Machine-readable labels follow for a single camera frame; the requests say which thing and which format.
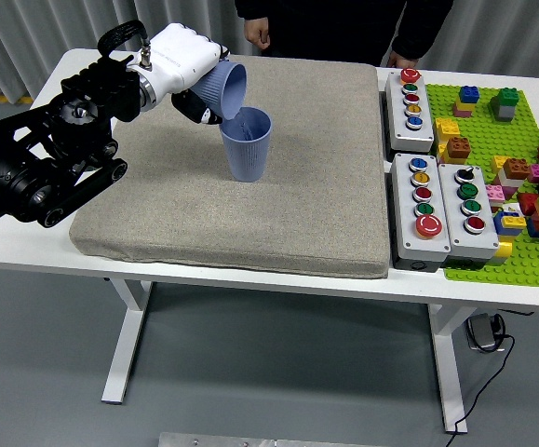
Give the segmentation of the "person's right hand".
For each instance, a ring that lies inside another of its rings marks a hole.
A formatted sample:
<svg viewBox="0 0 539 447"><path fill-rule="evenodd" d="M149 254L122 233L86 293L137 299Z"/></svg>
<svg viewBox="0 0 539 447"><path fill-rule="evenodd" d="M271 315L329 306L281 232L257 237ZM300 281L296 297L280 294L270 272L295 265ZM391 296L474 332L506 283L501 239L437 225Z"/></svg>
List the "person's right hand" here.
<svg viewBox="0 0 539 447"><path fill-rule="evenodd" d="M244 20L243 27L245 39L260 50L270 46L269 20L266 17L253 20Z"/></svg>

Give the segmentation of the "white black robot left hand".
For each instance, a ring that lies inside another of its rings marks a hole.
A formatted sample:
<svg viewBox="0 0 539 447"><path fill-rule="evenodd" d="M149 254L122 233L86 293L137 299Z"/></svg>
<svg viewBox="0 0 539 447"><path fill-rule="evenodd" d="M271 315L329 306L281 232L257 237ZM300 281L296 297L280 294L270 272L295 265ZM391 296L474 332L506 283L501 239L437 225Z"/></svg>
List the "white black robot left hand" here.
<svg viewBox="0 0 539 447"><path fill-rule="evenodd" d="M240 85L232 83L237 70L229 55L227 47L171 23L129 66L140 77L141 109L151 110L170 96L174 107L196 123L234 118L242 99L232 95Z"/></svg>

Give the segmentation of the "person's left hand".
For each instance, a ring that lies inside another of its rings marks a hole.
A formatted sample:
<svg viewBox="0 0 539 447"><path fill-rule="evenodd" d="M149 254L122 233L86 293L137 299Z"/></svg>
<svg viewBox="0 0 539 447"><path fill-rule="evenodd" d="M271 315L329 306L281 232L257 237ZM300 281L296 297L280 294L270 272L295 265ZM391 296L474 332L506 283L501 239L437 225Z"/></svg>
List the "person's left hand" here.
<svg viewBox="0 0 539 447"><path fill-rule="evenodd" d="M407 59L391 50L388 56L387 68L406 69L414 68L417 65L418 59Z"/></svg>

